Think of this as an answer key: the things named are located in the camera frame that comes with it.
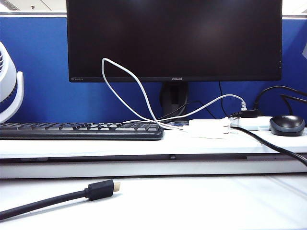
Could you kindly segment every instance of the computer mouse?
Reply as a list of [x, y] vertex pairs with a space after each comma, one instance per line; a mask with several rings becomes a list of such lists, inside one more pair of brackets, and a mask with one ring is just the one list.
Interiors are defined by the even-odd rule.
[[270, 129], [279, 136], [297, 137], [303, 134], [305, 120], [299, 116], [282, 115], [270, 119]]

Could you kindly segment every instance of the black keyboard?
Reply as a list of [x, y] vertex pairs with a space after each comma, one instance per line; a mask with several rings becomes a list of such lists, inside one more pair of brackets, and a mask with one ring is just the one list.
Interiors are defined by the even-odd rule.
[[133, 123], [0, 123], [0, 139], [160, 140], [157, 124]]

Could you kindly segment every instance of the desk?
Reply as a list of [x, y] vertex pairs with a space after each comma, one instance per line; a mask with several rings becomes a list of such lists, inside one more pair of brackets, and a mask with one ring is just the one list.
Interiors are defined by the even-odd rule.
[[[58, 178], [307, 172], [299, 161], [234, 131], [224, 139], [192, 138], [165, 130], [160, 141], [1, 140], [0, 175]], [[300, 137], [255, 133], [277, 146], [307, 153], [306, 128]]]
[[[79, 191], [102, 179], [1, 180], [1, 209]], [[113, 197], [78, 199], [0, 223], [13, 229], [307, 228], [307, 174], [118, 178]]]

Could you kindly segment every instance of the monitor stand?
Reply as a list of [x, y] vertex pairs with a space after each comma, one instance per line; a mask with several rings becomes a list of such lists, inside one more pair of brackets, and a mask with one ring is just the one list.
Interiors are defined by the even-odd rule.
[[[189, 84], [188, 82], [164, 82], [160, 91], [160, 104], [163, 116], [177, 110], [188, 102]], [[167, 116], [183, 115], [185, 107]]]

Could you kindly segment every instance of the blue partition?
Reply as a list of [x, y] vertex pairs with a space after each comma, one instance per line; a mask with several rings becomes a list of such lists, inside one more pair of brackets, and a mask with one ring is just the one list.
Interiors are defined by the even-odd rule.
[[[66, 18], [1, 17], [0, 39], [10, 53], [16, 68], [24, 72], [25, 94], [20, 110], [10, 119], [14, 122], [119, 122], [136, 119], [104, 83], [70, 83], [68, 81]], [[287, 85], [307, 92], [307, 60], [302, 51], [307, 42], [306, 19], [283, 20], [283, 75], [281, 81], [222, 82], [223, 93], [242, 96], [252, 106], [256, 95], [273, 85]], [[128, 104], [150, 117], [136, 83], [113, 83]], [[161, 83], [145, 83], [153, 110], [162, 113], [159, 104]], [[218, 82], [191, 82], [189, 100], [203, 103], [220, 95]], [[288, 113], [279, 94], [268, 92], [260, 102], [265, 115]], [[295, 114], [307, 119], [307, 105], [290, 102]], [[224, 99], [228, 113], [240, 108], [237, 99]], [[189, 105], [188, 111], [197, 104]], [[217, 117], [223, 117], [220, 102], [209, 106]], [[201, 111], [193, 118], [210, 118]]]

